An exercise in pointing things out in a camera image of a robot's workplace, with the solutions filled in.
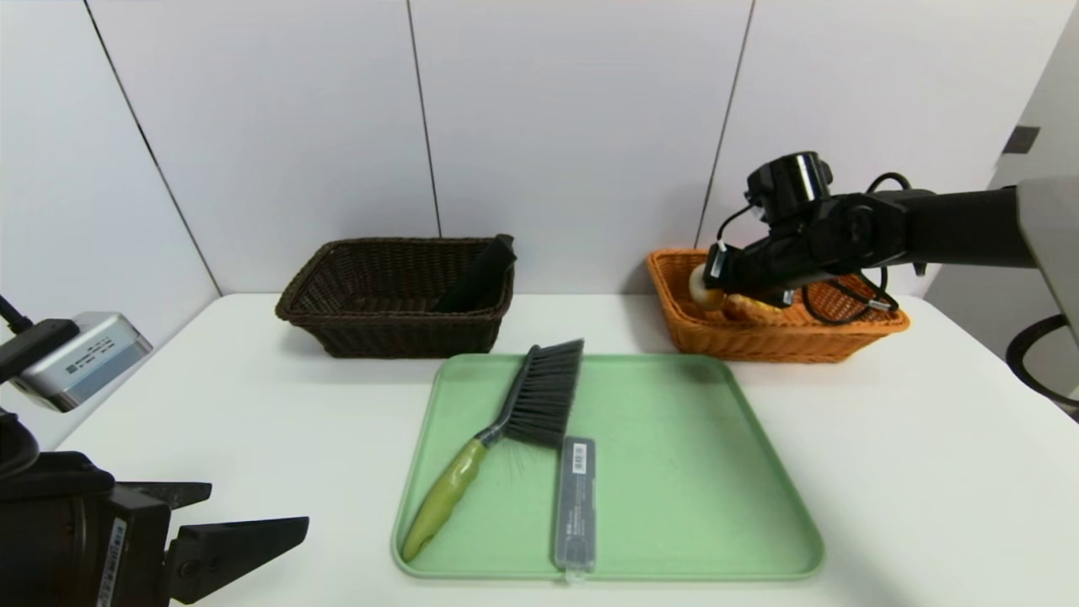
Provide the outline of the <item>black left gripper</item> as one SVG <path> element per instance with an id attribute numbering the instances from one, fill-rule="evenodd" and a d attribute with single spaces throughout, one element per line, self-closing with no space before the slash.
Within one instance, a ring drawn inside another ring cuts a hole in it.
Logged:
<path id="1" fill-rule="evenodd" d="M 120 481 L 110 492 L 6 501 L 1 604 L 194 604 L 308 538 L 308 516 L 185 525 L 165 558 L 170 512 L 209 498 L 208 481 Z"/>

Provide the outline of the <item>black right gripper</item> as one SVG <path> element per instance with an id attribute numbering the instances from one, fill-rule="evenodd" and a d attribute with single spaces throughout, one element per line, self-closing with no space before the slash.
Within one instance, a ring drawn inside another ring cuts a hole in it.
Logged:
<path id="1" fill-rule="evenodd" d="M 760 250 L 713 243 L 704 265 L 701 285 L 708 291 L 764 296 L 777 289 L 767 259 Z"/>

